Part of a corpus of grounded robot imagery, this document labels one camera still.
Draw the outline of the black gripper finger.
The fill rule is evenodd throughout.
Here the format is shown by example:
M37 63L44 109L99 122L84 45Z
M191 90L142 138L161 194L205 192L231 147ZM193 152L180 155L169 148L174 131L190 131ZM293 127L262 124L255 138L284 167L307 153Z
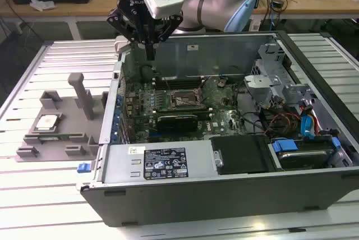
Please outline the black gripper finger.
M112 10L107 22L120 32L129 42L137 43L145 51L146 59L150 60L150 41L148 31L145 29L144 19L138 8L130 8L127 14L119 8Z
M150 20L150 60L155 58L155 44L166 41L182 21L181 14Z

